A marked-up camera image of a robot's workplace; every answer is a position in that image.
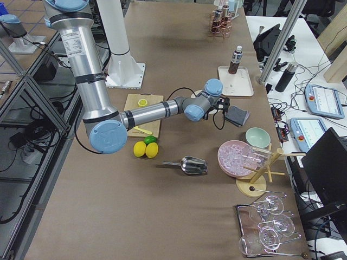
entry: black thermos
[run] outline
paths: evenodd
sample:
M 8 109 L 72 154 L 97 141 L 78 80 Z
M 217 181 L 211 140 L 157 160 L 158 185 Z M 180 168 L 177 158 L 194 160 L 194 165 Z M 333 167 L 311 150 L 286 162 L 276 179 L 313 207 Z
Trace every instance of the black thermos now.
M 299 64 L 297 62 L 294 62 L 294 61 L 289 63 L 288 67 L 283 72 L 282 77 L 280 78 L 280 80 L 278 81 L 278 83 L 275 87 L 276 91 L 283 92 L 286 89 L 286 87 L 288 86 L 288 83 L 290 82 L 290 80 L 294 76 L 298 65 Z

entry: metal ice scoop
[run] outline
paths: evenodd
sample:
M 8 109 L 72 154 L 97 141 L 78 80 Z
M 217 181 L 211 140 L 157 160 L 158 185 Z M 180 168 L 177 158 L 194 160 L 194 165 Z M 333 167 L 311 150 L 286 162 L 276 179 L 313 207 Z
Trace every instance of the metal ice scoop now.
M 162 164 L 179 166 L 188 175 L 207 174 L 207 162 L 192 156 L 183 157 L 181 162 L 164 161 Z

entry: small bottle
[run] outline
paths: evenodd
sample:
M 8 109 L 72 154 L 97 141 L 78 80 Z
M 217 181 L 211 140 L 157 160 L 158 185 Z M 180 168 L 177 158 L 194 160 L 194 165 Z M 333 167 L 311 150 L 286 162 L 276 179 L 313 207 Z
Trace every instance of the small bottle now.
M 275 90 L 278 92 L 283 92 L 286 87 L 288 86 L 288 83 L 292 79 L 292 77 L 295 74 L 295 71 L 297 70 L 299 63 L 292 61 L 289 63 L 288 67 L 285 69 L 285 71 L 282 74 L 282 77 L 278 81 Z
M 220 5 L 215 11 L 215 15 L 214 15 L 212 27 L 211 27 L 212 33 L 220 32 L 220 25 L 221 25 L 221 18 L 222 18 L 221 16 L 222 16 L 222 6 Z
M 230 61 L 230 66 L 228 72 L 230 74 L 236 74 L 237 69 L 240 65 L 242 58 L 242 46 L 237 46 L 236 50 L 233 53 L 232 60 Z
M 222 23 L 227 22 L 229 18 L 229 1 L 226 1 L 226 4 L 222 8 Z

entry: white table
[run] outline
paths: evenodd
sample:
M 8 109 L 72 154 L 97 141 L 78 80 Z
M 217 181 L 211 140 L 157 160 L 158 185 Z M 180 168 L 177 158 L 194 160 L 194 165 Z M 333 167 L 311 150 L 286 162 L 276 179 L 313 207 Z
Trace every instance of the white table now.
M 253 41 L 256 39 L 256 36 L 259 33 L 259 26 L 262 25 L 265 27 L 263 30 L 264 32 L 279 23 L 281 24 L 280 29 L 282 29 L 283 24 L 286 21 L 285 17 L 247 16 L 246 19 L 247 19 L 250 35 Z M 319 67 L 310 68 L 310 71 L 313 73 L 316 73 L 324 68 L 314 79 L 311 80 L 310 84 L 317 84 L 323 87 L 334 88 L 344 94 L 347 94 L 347 90 L 345 86 L 342 84 L 342 82 L 339 84 L 331 84 L 325 81 L 323 75 L 329 68 L 330 62 L 328 61 L 328 58 L 325 56 L 322 48 L 320 47 L 313 33 L 310 31 L 309 26 L 306 24 L 304 19 L 300 18 L 297 20 L 297 23 L 294 26 L 294 29 L 290 35 L 295 35 L 295 39 L 297 39 L 297 43 L 295 45 L 296 50 L 294 54 L 290 54 L 288 52 L 282 51 L 279 56 L 281 58 L 281 63 L 285 61 L 287 61 L 288 63 L 292 61 L 296 61 L 306 68 L 311 66 L 317 66 L 318 64 L 320 64 Z M 296 80 L 296 84 L 298 84 L 312 77 L 312 74 L 310 74 L 308 70 L 304 70 L 303 68 L 299 67 L 296 71 L 296 75 L 298 79 L 296 79 L 294 76 L 293 79 L 288 84 L 285 91 L 280 93 L 275 91 L 274 89 L 277 82 L 281 78 L 281 75 L 282 75 L 282 72 L 272 71 L 269 79 L 266 82 L 273 85 L 272 87 L 273 90 L 270 91 L 270 93 L 268 94 L 270 103 L 280 102 L 279 100 L 281 100 L 282 102 L 290 103 L 291 101 L 290 95 L 295 92 L 295 87 L 293 84 L 295 80 Z M 340 96 L 341 103 L 345 104 L 346 97 L 342 94 L 339 94 L 339 96 Z M 317 117 L 316 115 L 312 115 L 308 111 L 305 97 L 303 95 L 297 95 L 295 99 L 297 100 L 299 108 L 301 110 L 306 110 L 307 112 L 301 112 L 299 110 L 289 109 L 286 112 L 286 117 L 283 117 L 284 121 L 287 120 L 289 122 L 290 118 L 311 118 L 311 117 L 316 118 Z M 343 108 L 343 109 L 344 109 L 344 113 L 347 114 L 347 109 L 346 108 Z M 335 120 L 335 119 L 329 119 L 329 120 L 332 120 L 334 122 L 347 126 L 347 117 L 341 120 Z M 341 127 L 337 124 L 333 124 L 329 120 L 323 118 L 324 124 L 327 128 L 333 127 L 334 130 L 337 132 L 337 134 L 340 136 L 347 135 L 346 127 Z M 297 142 L 294 140 L 294 136 L 292 132 L 289 134 L 288 138 L 289 138 L 289 141 L 284 142 L 284 145 L 283 145 L 283 149 L 285 153 L 299 151 L 300 150 L 299 146 L 297 145 Z

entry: wooden cutting board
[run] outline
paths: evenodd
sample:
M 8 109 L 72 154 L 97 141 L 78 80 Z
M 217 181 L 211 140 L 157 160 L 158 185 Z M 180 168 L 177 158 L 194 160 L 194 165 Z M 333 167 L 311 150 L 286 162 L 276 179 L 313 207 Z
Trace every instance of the wooden cutting board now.
M 134 110 L 139 108 L 138 101 L 140 99 L 146 99 L 149 105 L 154 105 L 156 103 L 159 103 L 164 100 L 164 96 L 158 96 L 158 95 L 141 95 L 141 94 L 128 94 L 128 97 L 125 102 L 124 111 L 126 110 Z M 150 122 L 150 123 L 144 123 L 142 125 L 139 125 L 138 127 L 149 130 L 153 132 L 153 136 L 156 138 L 159 137 L 159 130 L 160 130 L 160 120 Z M 148 134 L 145 134 L 139 130 L 131 129 L 128 131 L 129 137 L 147 137 Z

